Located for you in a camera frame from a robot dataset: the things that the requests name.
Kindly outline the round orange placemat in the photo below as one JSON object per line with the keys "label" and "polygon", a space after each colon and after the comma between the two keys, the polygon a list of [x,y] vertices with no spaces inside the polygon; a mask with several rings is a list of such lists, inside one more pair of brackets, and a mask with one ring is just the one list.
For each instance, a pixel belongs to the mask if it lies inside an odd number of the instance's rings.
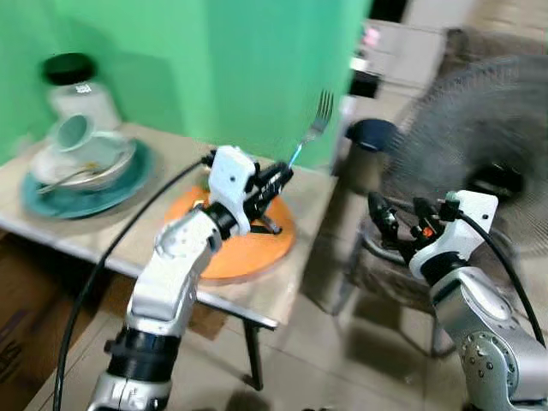
{"label": "round orange placemat", "polygon": [[296,223],[289,208],[277,197],[267,216],[282,228],[279,234],[232,236],[222,246],[203,271],[202,281],[208,284],[231,284],[249,281],[268,271],[289,254],[296,242]]}

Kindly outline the bin with dark blue lid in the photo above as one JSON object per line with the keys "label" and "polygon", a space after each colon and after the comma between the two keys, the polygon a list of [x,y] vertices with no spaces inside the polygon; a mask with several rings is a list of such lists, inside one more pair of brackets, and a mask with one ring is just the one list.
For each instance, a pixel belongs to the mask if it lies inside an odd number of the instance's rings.
{"label": "bin with dark blue lid", "polygon": [[344,137],[349,148],[342,161],[341,184],[361,197],[379,191],[381,179],[390,164],[389,149],[401,137],[399,127],[388,120],[363,118],[353,122]]}

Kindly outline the beige table with black legs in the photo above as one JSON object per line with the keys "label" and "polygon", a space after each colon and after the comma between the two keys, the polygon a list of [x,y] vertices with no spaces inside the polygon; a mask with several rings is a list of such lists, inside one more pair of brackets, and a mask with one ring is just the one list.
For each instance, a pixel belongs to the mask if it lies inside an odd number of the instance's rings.
{"label": "beige table with black legs", "polygon": [[[21,187],[33,157],[43,147],[38,142],[0,165],[0,229],[72,257],[97,262],[145,200],[170,177],[211,150],[203,142],[133,124],[122,126],[122,132],[144,141],[154,157],[152,179],[132,199],[101,214],[75,220],[43,217],[28,211],[21,204]],[[201,177],[200,172],[195,171],[159,197],[127,231],[120,246],[107,259],[107,266],[127,277],[137,277],[152,257],[154,236],[167,222],[169,208],[177,197],[196,187]],[[336,179],[329,173],[295,167],[293,179],[279,194],[293,216],[296,230],[296,242],[289,254],[261,274],[234,283],[203,281],[197,289],[199,302],[242,322],[252,372],[247,383],[254,389],[262,389],[264,383],[258,349],[259,329],[275,330],[289,320],[334,184]]]}

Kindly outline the black standing fan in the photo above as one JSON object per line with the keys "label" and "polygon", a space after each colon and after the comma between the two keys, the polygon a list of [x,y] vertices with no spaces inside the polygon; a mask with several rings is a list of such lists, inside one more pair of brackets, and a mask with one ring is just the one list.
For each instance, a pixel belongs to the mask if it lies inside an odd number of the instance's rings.
{"label": "black standing fan", "polygon": [[447,74],[384,152],[387,197],[496,195],[497,230],[523,257],[548,254],[548,56],[493,57]]}

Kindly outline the green backdrop panel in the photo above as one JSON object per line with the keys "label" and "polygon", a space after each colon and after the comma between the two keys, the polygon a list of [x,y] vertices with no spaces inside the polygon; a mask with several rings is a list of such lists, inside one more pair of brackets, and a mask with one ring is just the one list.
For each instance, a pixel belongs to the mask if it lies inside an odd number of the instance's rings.
{"label": "green backdrop panel", "polygon": [[301,167],[332,164],[334,113],[373,0],[0,0],[0,162],[54,124],[42,63],[83,52],[121,118]]}

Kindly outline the white shallow bowl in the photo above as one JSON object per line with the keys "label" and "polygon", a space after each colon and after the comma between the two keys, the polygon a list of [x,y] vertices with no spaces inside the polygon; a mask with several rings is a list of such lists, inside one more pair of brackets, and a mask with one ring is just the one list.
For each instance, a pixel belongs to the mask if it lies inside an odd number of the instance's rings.
{"label": "white shallow bowl", "polygon": [[118,142],[121,152],[109,167],[83,170],[82,163],[62,154],[50,142],[35,154],[30,165],[30,176],[47,187],[66,188],[87,192],[105,189],[121,176],[132,163],[138,141],[118,132],[95,132],[93,137],[105,137]]}

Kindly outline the white shelf unit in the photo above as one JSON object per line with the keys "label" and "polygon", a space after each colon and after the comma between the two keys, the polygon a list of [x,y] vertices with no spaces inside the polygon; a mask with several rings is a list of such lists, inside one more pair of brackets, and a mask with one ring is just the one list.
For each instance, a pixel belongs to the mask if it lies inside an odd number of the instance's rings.
{"label": "white shelf unit", "polygon": [[364,20],[351,67],[385,85],[422,90],[436,79],[445,51],[443,30]]}

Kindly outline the round teal plate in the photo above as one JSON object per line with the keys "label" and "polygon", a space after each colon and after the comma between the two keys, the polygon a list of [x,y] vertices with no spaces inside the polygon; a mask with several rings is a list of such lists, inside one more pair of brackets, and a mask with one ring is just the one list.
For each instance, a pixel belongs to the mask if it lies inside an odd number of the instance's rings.
{"label": "round teal plate", "polygon": [[157,154],[144,141],[136,142],[133,164],[122,172],[120,179],[108,187],[91,192],[55,189],[50,194],[39,194],[43,187],[27,173],[19,186],[20,202],[25,211],[40,217],[78,219],[90,217],[126,202],[136,195],[154,176]]}

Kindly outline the pale green cup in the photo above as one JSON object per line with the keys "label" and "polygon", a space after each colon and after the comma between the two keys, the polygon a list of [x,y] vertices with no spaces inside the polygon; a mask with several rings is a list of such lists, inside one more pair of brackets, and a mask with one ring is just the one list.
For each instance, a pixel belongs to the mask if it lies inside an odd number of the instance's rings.
{"label": "pale green cup", "polygon": [[47,140],[63,156],[98,169],[112,167],[128,147],[121,134],[99,129],[93,118],[86,114],[69,115],[58,120],[47,134]]}

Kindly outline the metal spoon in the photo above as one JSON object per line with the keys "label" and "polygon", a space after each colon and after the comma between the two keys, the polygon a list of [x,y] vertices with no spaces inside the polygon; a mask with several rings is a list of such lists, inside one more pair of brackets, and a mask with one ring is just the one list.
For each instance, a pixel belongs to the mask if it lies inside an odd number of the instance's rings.
{"label": "metal spoon", "polygon": [[88,165],[87,167],[81,167],[74,172],[70,173],[70,175],[62,177],[62,179],[59,179],[55,182],[52,182],[50,184],[44,184],[43,187],[38,188],[38,195],[45,195],[52,191],[55,191],[56,188],[62,187],[63,184],[68,183],[69,181],[72,181],[74,179],[79,179],[79,177],[94,177],[97,175],[101,175],[103,172],[102,169],[94,168],[93,165]]}

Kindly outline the white jar with black lid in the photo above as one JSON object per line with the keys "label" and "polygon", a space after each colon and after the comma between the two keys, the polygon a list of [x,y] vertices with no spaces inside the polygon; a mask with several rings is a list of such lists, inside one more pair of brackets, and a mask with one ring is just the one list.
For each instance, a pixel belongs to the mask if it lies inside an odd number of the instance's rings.
{"label": "white jar with black lid", "polygon": [[97,130],[117,130],[122,126],[112,94],[98,82],[97,64],[89,55],[63,52],[44,60],[40,71],[51,86],[48,102],[60,117],[86,115]]}

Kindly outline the brown cardboard box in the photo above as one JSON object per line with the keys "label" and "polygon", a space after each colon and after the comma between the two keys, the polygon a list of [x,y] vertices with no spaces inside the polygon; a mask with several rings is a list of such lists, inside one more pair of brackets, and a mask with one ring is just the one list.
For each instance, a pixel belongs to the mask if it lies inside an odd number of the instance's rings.
{"label": "brown cardboard box", "polygon": [[22,411],[55,371],[84,259],[0,234],[0,411]]}

